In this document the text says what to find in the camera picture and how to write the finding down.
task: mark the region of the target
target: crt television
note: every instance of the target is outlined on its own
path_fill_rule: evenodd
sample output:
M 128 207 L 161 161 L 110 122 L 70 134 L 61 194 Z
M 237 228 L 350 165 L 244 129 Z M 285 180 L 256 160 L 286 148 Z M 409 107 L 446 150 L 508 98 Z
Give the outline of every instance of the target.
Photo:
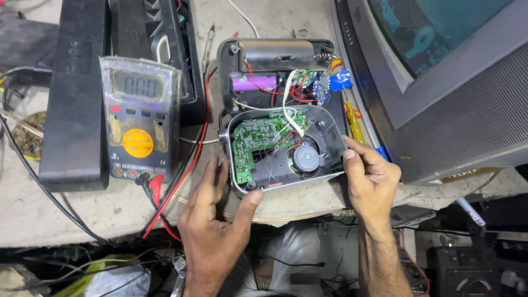
M 528 163 L 528 1 L 331 4 L 368 134 L 404 183 Z

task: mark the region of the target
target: white plastic bag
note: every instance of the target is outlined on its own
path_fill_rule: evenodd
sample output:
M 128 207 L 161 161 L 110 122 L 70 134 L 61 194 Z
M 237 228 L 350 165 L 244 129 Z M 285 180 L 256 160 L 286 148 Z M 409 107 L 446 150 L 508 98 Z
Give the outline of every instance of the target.
M 99 272 L 86 288 L 84 297 L 100 297 L 113 290 L 105 297 L 145 297 L 149 288 L 150 271 L 145 273 L 145 269 L 138 264 Z

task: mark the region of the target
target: yellow screwdriver handle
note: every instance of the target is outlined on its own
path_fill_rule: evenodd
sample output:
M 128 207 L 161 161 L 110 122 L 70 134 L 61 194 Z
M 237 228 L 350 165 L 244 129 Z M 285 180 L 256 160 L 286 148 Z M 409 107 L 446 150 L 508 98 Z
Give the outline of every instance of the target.
M 354 136 L 354 139 L 359 141 L 360 143 L 365 144 L 365 139 L 363 138 L 363 132 L 361 131 L 361 126 L 359 122 L 357 121 L 357 118 L 356 118 L 356 115 L 354 114 L 352 106 L 350 106 L 350 102 L 346 102 L 344 106 L 345 106 L 345 110 L 347 111 L 346 117 L 348 118 L 348 121 L 350 121 L 350 130 L 352 131 L 352 135 Z

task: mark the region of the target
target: workbench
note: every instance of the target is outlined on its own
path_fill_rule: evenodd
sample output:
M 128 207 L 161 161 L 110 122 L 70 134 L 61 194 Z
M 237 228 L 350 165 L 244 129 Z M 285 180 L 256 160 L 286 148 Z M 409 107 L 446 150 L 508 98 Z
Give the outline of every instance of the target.
M 262 38 L 291 38 L 293 29 L 297 32 L 297 38 L 329 39 L 337 47 L 330 3 L 326 0 L 235 2 L 252 19 Z M 29 20 L 59 22 L 61 0 L 28 0 L 8 2 L 7 5 L 26 12 Z M 251 27 L 227 0 L 194 0 L 192 7 L 199 57 L 203 54 L 205 38 L 213 23 L 216 37 L 211 52 L 212 59 L 216 57 L 219 44 L 235 32 L 239 32 L 240 38 L 254 38 Z M 223 108 L 217 74 L 211 78 L 210 95 L 211 119 L 206 140 L 218 137 L 216 121 Z M 15 108 L 14 114 L 23 118 L 45 110 L 47 98 L 47 89 L 33 87 L 24 100 L 13 97 L 11 106 Z M 182 129 L 182 136 L 196 138 L 198 130 L 198 127 Z M 182 151 L 188 151 L 189 148 L 189 144 L 182 144 Z M 213 153 L 219 154 L 221 159 L 225 157 L 224 149 L 219 143 L 204 145 L 196 167 L 169 202 L 164 213 L 173 225 L 177 224 L 187 197 L 200 181 L 204 167 Z M 34 161 L 30 161 L 30 164 L 38 172 L 39 164 Z M 411 204 L 440 209 L 479 188 L 490 176 L 482 175 L 435 187 L 414 187 L 400 183 L 394 205 Z M 511 168 L 503 170 L 477 193 L 490 199 L 524 192 L 528 192 L 528 182 Z M 43 246 L 92 240 L 45 196 L 14 151 L 8 147 L 5 138 L 0 142 L 0 193 L 0 246 Z M 291 220 L 330 214 L 350 207 L 346 193 L 346 177 L 342 175 L 327 182 L 267 194 L 257 209 L 254 222 L 279 226 Z M 110 178 L 106 191 L 56 193 L 56 197 L 82 218 L 96 234 L 105 238 L 140 231 L 154 213 L 154 208 L 141 187 L 127 180 Z M 223 211 L 229 219 L 239 203 L 240 200 L 233 193 L 226 193 L 219 211 Z

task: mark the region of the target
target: hand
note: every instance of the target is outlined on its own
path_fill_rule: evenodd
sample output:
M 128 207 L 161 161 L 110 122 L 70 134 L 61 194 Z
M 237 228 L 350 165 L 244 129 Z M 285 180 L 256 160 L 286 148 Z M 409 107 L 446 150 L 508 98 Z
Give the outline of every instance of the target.
M 216 220 L 215 205 L 222 199 L 229 175 L 229 163 L 224 159 L 215 183 L 217 164 L 215 154 L 178 221 L 187 260 L 185 297 L 218 294 L 249 242 L 251 220 L 262 200 L 262 192 L 253 191 L 242 199 L 233 224 Z
M 343 136 L 343 140 L 350 148 L 343 154 L 343 164 L 352 207 L 367 227 L 390 226 L 389 214 L 400 181 L 400 168 L 350 137 Z

